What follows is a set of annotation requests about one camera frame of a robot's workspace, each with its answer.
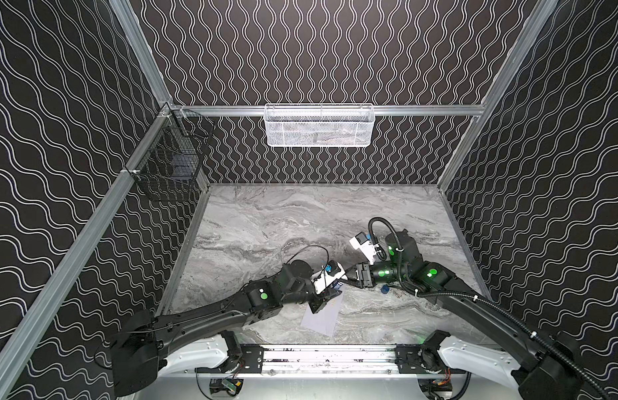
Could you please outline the white envelope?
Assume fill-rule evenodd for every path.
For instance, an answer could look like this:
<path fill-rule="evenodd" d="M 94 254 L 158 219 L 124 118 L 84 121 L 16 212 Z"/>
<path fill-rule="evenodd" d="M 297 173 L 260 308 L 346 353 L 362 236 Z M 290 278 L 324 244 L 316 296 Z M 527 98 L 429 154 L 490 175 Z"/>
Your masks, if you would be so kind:
<path fill-rule="evenodd" d="M 320 333 L 332 338 L 336 331 L 337 320 L 342 308 L 343 295 L 340 293 L 337 297 L 326 303 L 325 307 L 318 313 L 313 313 L 309 306 L 306 307 L 303 315 L 301 326 L 315 333 Z"/>

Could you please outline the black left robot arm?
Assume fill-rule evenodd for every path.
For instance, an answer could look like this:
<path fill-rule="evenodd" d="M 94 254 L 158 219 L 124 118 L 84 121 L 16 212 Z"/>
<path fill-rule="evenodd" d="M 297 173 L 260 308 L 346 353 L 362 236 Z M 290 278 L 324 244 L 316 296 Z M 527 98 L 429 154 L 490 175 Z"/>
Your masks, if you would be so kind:
<path fill-rule="evenodd" d="M 333 260 L 317 273 L 308 263 L 294 260 L 207 306 L 160 316 L 147 310 L 134 313 L 111 336 L 114 394 L 120 398 L 149 386 L 167 366 L 167 357 L 190 343 L 272 318 L 286 304 L 307 304 L 318 313 L 341 294 L 333 285 L 345 275 Z"/>

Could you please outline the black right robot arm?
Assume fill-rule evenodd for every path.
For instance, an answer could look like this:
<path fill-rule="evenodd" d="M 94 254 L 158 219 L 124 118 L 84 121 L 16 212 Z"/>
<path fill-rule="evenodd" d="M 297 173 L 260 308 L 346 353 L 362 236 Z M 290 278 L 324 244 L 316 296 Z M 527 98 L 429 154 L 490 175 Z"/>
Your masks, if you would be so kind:
<path fill-rule="evenodd" d="M 449 268 L 425 260 L 406 230 L 387 235 L 385 246 L 364 232 L 351 238 L 350 245 L 366 258 L 347 269 L 350 285 L 399 288 L 453 313 L 496 345 L 466 343 L 437 330 L 421 344 L 416 356 L 422 368 L 431 372 L 460 369 L 509 387 L 522 399 L 577 398 L 584 378 L 573 340 L 529 328 Z"/>

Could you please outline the aluminium back crossbar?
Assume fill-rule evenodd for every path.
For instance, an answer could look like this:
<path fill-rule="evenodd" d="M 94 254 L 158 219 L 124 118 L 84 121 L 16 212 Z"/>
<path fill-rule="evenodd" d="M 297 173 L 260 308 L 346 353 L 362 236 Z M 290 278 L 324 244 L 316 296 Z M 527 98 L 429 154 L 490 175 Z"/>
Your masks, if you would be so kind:
<path fill-rule="evenodd" d="M 308 113 L 324 110 L 336 111 L 370 111 L 376 117 L 390 116 L 481 116 L 485 111 L 481 105 L 371 105 L 371 104 L 310 104 L 310 103 L 270 103 L 264 106 L 175 106 L 183 113 L 195 113 L 203 117 L 264 118 L 267 111 L 284 111 Z"/>

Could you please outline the aluminium corner post right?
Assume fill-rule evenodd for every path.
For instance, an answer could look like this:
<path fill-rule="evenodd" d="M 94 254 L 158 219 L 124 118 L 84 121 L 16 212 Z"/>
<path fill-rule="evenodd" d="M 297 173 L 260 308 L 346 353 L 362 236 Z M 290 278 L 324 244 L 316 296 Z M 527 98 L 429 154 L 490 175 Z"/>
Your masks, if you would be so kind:
<path fill-rule="evenodd" d="M 487 120 L 492 116 L 496 106 L 502 100 L 505 91 L 511 84 L 522 62 L 537 40 L 544 25 L 547 23 L 547 20 L 552 16 L 557 4 L 558 1 L 556 0 L 542 0 L 536 2 L 530 16 L 522 26 L 517 40 L 514 45 L 512 45 L 487 95 L 481 103 L 481 113 L 472 118 L 472 121 L 467 126 L 467 130 L 457 145 L 448 165 L 438 180 L 437 187 L 442 193 L 446 193 L 451 186 L 452 180 L 460 169 L 463 160 L 467 157 Z"/>

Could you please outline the aluminium corner post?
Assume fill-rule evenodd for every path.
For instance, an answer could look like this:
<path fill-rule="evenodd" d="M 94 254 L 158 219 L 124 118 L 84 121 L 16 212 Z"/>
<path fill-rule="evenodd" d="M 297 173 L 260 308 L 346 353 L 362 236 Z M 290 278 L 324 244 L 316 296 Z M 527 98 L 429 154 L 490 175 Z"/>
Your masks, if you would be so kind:
<path fill-rule="evenodd" d="M 125 33 L 130 48 L 134 52 L 152 94 L 159 103 L 173 105 L 164 77 L 159 71 L 152 49 L 142 31 L 140 21 L 134 13 L 131 2 L 127 0 L 110 1 L 112 10 Z"/>
<path fill-rule="evenodd" d="M 492 116 L 496 106 L 502 100 L 505 91 L 511 84 L 522 62 L 537 40 L 544 25 L 547 23 L 547 20 L 552 16 L 557 4 L 558 1 L 556 0 L 542 0 L 536 2 L 530 16 L 522 26 L 517 40 L 514 45 L 512 45 L 487 95 L 481 103 L 481 113 L 472 118 L 472 121 L 467 126 L 467 130 L 457 145 L 448 165 L 438 180 L 437 187 L 442 193 L 446 193 L 451 186 L 452 180 L 460 169 L 463 160 L 467 157 L 487 120 Z"/>

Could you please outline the aluminium left side rail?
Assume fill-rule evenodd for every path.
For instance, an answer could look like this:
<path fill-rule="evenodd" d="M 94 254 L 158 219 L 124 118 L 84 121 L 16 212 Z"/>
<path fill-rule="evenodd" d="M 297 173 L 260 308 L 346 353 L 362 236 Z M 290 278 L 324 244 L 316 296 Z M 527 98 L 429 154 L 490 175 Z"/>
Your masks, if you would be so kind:
<path fill-rule="evenodd" d="M 161 132 L 162 126 L 169 119 L 170 112 L 169 104 L 165 103 L 1 351 L 0 399 L 7 398 L 15 386 L 22 370 L 134 185 L 132 171 L 138 169 L 143 157 Z"/>

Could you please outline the aluminium corner post left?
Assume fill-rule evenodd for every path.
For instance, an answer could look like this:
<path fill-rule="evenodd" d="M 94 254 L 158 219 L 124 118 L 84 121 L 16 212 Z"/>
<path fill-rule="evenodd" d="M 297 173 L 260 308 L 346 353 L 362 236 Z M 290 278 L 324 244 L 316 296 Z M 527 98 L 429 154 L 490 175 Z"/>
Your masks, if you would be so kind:
<path fill-rule="evenodd" d="M 131 2 L 127 0 L 110 1 L 112 10 L 125 33 L 130 48 L 134 52 L 152 94 L 159 103 L 173 105 L 164 77 L 159 71 L 152 49 L 142 31 L 140 21 L 134 13 Z"/>

